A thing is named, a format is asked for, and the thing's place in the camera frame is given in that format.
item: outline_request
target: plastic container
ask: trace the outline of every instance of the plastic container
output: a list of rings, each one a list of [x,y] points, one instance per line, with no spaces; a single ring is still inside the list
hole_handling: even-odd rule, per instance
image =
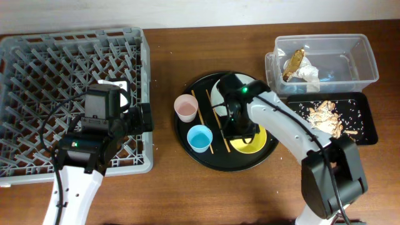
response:
[[[280,97],[306,94],[306,82],[282,79],[284,63],[301,48],[319,69],[320,93],[361,92],[379,79],[374,53],[363,34],[281,36],[274,52],[266,55],[267,83]]]
[[[213,133],[204,125],[195,125],[187,132],[187,142],[197,153],[207,151],[212,141]]]
[[[174,102],[174,109],[177,116],[182,122],[190,123],[196,118],[199,109],[198,100],[190,95],[183,94],[176,98]]]
[[[53,181],[38,129],[54,106],[90,84],[126,78],[131,106],[148,103],[149,51],[138,27],[5,37],[0,45],[0,186]],[[44,134],[49,148],[84,112],[84,101],[80,97],[54,114]],[[126,137],[110,164],[106,176],[150,171],[153,134]]]

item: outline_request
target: plastic grid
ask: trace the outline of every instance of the plastic grid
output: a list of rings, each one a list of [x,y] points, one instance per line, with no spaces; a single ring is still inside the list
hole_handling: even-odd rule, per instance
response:
[[[126,78],[131,84],[133,107],[141,102],[141,82],[149,81],[148,45],[139,28],[7,37],[1,43],[0,59],[0,184],[52,180],[53,176],[29,176],[53,172],[51,157],[41,147],[38,131],[58,103],[86,91],[99,79]],[[144,102],[148,102],[148,90],[143,91]],[[84,113],[84,96],[54,114],[45,127],[49,149],[80,113]],[[153,163],[153,154],[144,154],[152,151],[151,147],[145,150],[143,145],[142,136],[128,136],[106,175],[150,170],[151,166],[133,168]],[[113,171],[120,166],[127,169]],[[19,176],[18,182],[7,179],[15,176]]]

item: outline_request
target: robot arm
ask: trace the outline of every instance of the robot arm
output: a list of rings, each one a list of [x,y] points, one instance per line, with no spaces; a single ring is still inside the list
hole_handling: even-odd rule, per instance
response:
[[[252,127],[249,124],[260,124],[301,164],[301,191],[307,206],[296,225],[331,224],[339,203],[351,204],[368,190],[358,147],[347,136],[334,139],[313,129],[262,81],[244,85],[231,73],[220,79],[217,89],[232,116],[227,120],[230,127],[245,134]],[[337,166],[332,169],[330,163]]]
[[[127,99],[124,106],[120,105],[121,95]],[[120,150],[123,138],[153,130],[150,104],[130,107],[130,98],[119,86],[89,86],[85,113],[71,122],[67,134],[57,144],[55,163],[61,182],[57,182],[55,175],[43,224],[84,224],[108,164]],[[82,129],[74,131],[79,121]]]

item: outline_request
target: clear plastic container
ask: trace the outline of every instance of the clear plastic container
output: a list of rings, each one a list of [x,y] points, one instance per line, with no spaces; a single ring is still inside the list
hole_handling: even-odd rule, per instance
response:
[[[266,55],[267,83],[281,97],[307,93],[302,79],[282,79],[284,63],[301,48],[319,69],[320,93],[361,92],[379,79],[373,50],[363,34],[281,36],[274,52]]]

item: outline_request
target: round black tray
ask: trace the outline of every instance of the round black tray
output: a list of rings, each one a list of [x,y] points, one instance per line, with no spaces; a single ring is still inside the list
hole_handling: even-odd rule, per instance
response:
[[[206,90],[208,90],[208,93],[211,94],[211,89],[215,82],[226,73],[227,71],[224,71],[204,76],[194,84],[188,86],[183,92],[183,94],[191,94],[191,90],[194,91],[196,99],[199,102],[199,109],[204,120],[204,125],[212,131],[213,140],[211,146],[214,150],[214,154],[211,154],[210,149],[204,153],[197,153],[191,149],[188,143],[186,135],[189,129],[195,125],[201,124],[199,114],[197,114],[194,121],[186,123],[182,122],[175,113],[174,126],[176,135],[183,148],[194,160],[208,168],[218,171],[241,171],[257,166],[263,162],[275,150],[279,141],[267,131],[267,142],[260,151],[254,154],[243,154],[235,150],[228,141],[231,149],[231,152],[228,152],[206,93]]]

